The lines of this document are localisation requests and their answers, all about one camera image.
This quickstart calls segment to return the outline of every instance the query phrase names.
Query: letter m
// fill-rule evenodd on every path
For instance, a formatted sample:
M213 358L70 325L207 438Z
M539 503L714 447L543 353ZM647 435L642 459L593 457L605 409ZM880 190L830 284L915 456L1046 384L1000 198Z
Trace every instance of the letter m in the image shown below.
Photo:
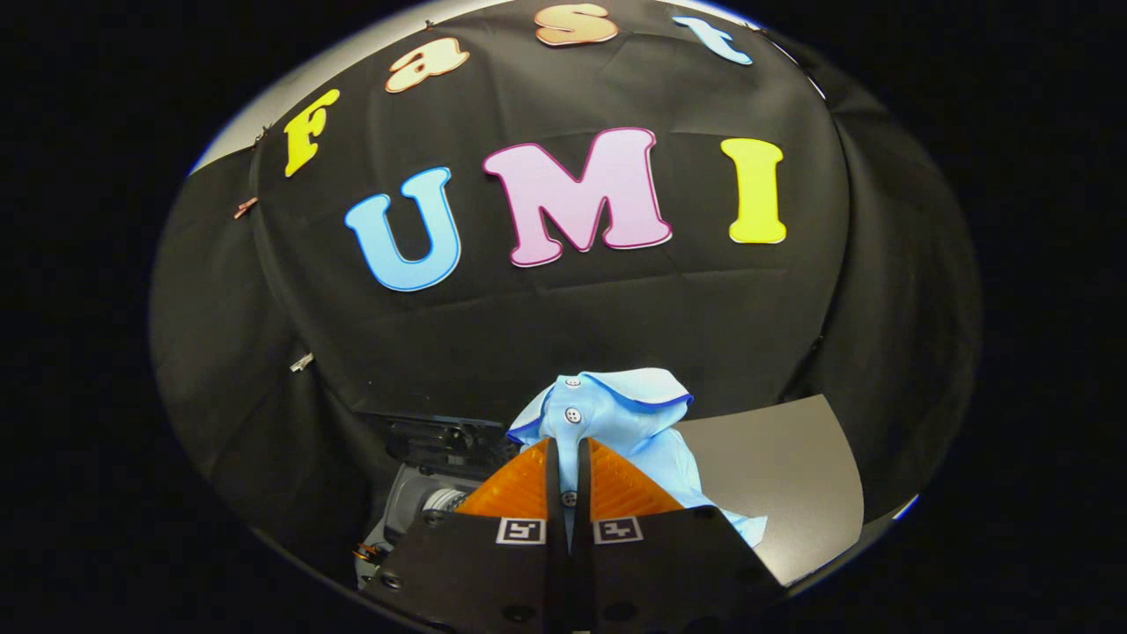
M577 250L591 250L604 203L611 216L603 232L606 245L633 249L668 240L673 230L662 220L649 169L649 149L656 143L649 130L605 130L592 142L578 180L535 143L513 145L486 158L483 168L502 179L513 213L513 264L540 266L564 252L562 244L548 236L544 216Z

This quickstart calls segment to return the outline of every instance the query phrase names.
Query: light blue shirt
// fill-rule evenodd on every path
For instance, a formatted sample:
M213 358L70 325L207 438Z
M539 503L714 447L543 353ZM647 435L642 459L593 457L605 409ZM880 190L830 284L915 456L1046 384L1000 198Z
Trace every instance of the light blue shirt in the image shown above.
M692 452L681 432L669 429L692 401L684 386L659 368L561 376L521 412L508 438L524 445L522 452L545 438L556 439L561 492L578 490L579 441L594 438L630 461L681 506L715 506L701 493ZM763 539L766 516L746 518L721 511L748 546ZM566 508L564 517L570 544L574 509Z

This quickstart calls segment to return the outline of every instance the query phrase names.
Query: black background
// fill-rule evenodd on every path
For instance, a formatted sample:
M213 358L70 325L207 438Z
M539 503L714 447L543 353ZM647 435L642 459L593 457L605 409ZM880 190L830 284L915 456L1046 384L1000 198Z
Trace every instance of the black background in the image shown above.
M6 595L23 608L18 631L385 628L296 573L190 471L161 429L145 305L165 216L210 140L273 80L393 7L35 8L46 10L11 23L8 77L6 136L27 139L5 144L17 185L8 297L46 336L9 336L8 515L20 533L6 545ZM966 208L986 311L978 392L934 483L890 536L764 628L1118 628L1109 564L1122 502L1109 484L1127 418L1112 394L1125 200L1111 3L738 8L820 50L930 149ZM23 430L41 434L25 445Z

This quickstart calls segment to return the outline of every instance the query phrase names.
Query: foam letter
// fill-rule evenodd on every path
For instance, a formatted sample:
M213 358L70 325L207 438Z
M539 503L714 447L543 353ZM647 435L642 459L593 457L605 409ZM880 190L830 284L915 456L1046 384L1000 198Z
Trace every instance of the foam letter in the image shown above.
M418 86L428 77L454 70L468 59L470 54L461 52L458 48L458 39L453 37L443 37L424 44L391 64L389 70L396 74L388 79L388 92L402 92L412 86Z
M673 18L673 21L693 29L696 37L699 37L700 41L709 47L709 50L729 62L736 62L737 64L745 65L752 63L752 59L747 56L746 53L740 53L728 44L728 41L731 39L730 35L719 28L716 28L707 21L700 18L689 18L683 16Z
M325 106L331 106L339 97L340 90L336 88L329 90L285 125L290 148L290 160L285 163L286 178L293 176L317 153L317 143L310 141L309 137L319 136L325 131L327 118Z
M787 236L787 225L779 222L779 189L775 164L782 150L755 139L726 139L720 151L736 163L739 211L728 227L728 235L740 243L773 244Z
M536 39L549 46L606 42L619 34L619 27L606 19L610 12L598 5L557 5L541 9L533 18L543 28Z
M579 251L591 250L603 203L611 225L603 241L615 249L651 247L673 235L662 220L649 169L649 130L620 127L601 132L591 144L583 179L576 180L535 143L513 145L486 158L483 168L500 177L516 229L516 266L539 266L560 257L564 247L548 236L541 211Z
M356 231L369 268L384 286L393 291L417 291L443 280L458 266L462 242L443 189L447 180L450 170L435 167L411 176L400 189L415 199L431 238L431 252L415 261L403 259L396 247L388 224L391 198L387 195L365 198L345 214L345 224Z

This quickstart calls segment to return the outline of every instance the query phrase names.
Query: blue letter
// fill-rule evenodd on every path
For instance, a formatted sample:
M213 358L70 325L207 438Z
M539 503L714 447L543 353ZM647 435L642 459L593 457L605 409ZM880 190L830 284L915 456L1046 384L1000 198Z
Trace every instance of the blue letter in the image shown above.
M345 214L345 224L356 231L369 268L384 286L393 291L417 291L443 280L458 266L462 242L443 189L447 180L450 170L435 167L403 180L400 189L408 198L415 198L431 236L431 252L423 259L408 261L399 255L388 225L391 198L384 194L356 203Z
M737 64L746 65L752 63L752 59L748 57L746 53L740 53L739 51L736 51L735 48L728 45L727 41L731 39L730 35L720 30L719 28L713 27L707 21L700 18L689 18L689 17L676 17L673 18L673 21L680 24L681 26L687 26L689 28L693 29L693 33L696 34L696 37L699 37L700 41L703 42L704 45L708 46L717 55L720 55L721 57L730 62L736 62Z

